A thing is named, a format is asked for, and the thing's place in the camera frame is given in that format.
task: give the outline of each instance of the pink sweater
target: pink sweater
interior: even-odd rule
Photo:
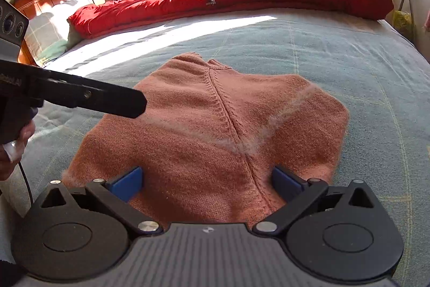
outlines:
[[[67,186],[141,166],[145,187],[131,205],[163,226],[251,226],[284,205],[270,183],[274,165],[325,181],[337,166],[348,110],[298,75],[242,74],[187,53],[135,89],[146,112],[105,115],[65,172]]]

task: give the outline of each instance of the triangular cutout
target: triangular cutout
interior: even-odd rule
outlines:
[[[349,202],[356,207],[373,208],[371,200],[367,197],[366,192],[361,188],[356,188]]]
[[[52,189],[48,196],[45,198],[44,202],[42,203],[42,208],[49,208],[49,207],[58,207],[59,205],[65,205],[66,201],[63,198],[63,195],[61,195],[61,191],[58,188]]]

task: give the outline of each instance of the black cable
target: black cable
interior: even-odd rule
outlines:
[[[22,176],[24,177],[25,184],[27,186],[28,196],[30,198],[30,205],[33,205],[33,195],[31,194],[30,185],[28,184],[27,177],[25,176],[24,170],[22,169],[21,162],[18,162],[19,169],[21,170]]]

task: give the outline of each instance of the sunlight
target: sunlight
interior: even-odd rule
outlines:
[[[85,77],[91,73],[101,71],[102,69],[106,69],[113,65],[117,65],[119,63],[138,58],[139,56],[148,54],[154,50],[166,48],[169,45],[173,45],[182,41],[188,41],[190,39],[198,38],[212,33],[274,19],[276,19],[276,17],[257,16],[245,17],[240,19],[195,22],[184,27],[175,28],[155,38],[149,38],[146,41],[133,44],[132,50],[130,47],[120,48],[119,50],[103,55],[100,58],[94,59],[89,63],[83,64],[76,69],[70,70],[68,71],[68,73]]]
[[[126,43],[141,40],[153,35],[154,33],[162,32],[173,27],[174,26],[162,25],[143,30],[136,29],[132,32],[115,33],[100,37],[97,40],[84,40],[68,51],[65,55],[50,62],[45,68],[52,71],[64,72],[66,69],[78,65],[86,60],[90,60],[104,52],[108,52]]]

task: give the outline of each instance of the blue gripper pad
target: blue gripper pad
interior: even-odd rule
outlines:
[[[294,173],[276,166],[272,170],[272,186],[279,196],[286,202],[303,192],[308,184]]]
[[[133,168],[125,174],[106,183],[106,188],[120,200],[128,202],[143,187],[143,170],[141,167]]]

